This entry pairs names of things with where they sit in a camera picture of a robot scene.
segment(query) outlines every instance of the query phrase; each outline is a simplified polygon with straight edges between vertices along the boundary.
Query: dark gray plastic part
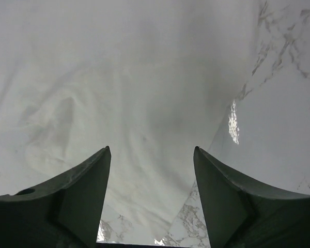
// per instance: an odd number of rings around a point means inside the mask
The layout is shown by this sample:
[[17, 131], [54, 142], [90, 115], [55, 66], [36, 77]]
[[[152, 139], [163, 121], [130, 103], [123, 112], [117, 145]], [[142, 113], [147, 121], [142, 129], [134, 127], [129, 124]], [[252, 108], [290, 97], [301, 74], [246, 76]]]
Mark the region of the dark gray plastic part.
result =
[[106, 147], [44, 183], [0, 196], [0, 247], [95, 247], [110, 160]]
[[194, 167], [212, 248], [310, 247], [310, 195], [257, 181], [199, 147]]

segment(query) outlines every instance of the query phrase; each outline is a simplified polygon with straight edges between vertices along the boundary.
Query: marble veining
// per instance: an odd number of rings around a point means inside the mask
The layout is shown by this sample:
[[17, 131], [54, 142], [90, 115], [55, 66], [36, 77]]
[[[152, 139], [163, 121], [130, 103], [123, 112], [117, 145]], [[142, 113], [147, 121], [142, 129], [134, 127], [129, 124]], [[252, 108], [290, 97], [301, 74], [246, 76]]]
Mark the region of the marble veining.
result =
[[196, 183], [169, 232], [162, 240], [155, 240], [142, 226], [128, 221], [105, 204], [98, 232], [98, 242], [210, 247]]
[[244, 85], [238, 100], [287, 64], [293, 64], [310, 81], [310, 1], [261, 1], [258, 34], [258, 56], [252, 71], [257, 80]]

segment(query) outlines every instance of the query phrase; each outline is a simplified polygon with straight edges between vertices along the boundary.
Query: screw hole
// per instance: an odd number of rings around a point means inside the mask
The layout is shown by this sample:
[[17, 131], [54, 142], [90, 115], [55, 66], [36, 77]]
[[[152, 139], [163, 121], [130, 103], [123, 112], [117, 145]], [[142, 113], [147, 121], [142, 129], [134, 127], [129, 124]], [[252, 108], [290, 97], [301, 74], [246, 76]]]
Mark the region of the screw hole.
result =
[[29, 189], [25, 189], [25, 190], [20, 191], [16, 195], [27, 195], [27, 194], [31, 194], [35, 191], [36, 191], [35, 189], [29, 188]]

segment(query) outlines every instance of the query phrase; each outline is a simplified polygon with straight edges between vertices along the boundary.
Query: wrinkled white sheet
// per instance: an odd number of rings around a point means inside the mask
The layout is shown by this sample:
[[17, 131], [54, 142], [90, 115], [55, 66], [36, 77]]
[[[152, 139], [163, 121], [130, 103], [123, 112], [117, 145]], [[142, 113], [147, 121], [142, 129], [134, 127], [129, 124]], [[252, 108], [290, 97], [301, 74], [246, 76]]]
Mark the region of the wrinkled white sheet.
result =
[[106, 202], [162, 238], [249, 76], [256, 2], [0, 1], [0, 162], [55, 176], [109, 145]]

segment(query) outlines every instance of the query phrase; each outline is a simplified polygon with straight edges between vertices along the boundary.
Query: white cloth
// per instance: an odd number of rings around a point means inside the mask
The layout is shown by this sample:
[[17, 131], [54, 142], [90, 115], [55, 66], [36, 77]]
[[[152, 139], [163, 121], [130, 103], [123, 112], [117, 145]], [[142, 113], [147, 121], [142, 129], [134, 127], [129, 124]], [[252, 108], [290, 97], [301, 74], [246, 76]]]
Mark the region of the white cloth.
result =
[[26, 132], [23, 159], [49, 176], [109, 145], [107, 203], [161, 238], [194, 147], [249, 76], [257, 14], [254, 0], [0, 1], [0, 134]]

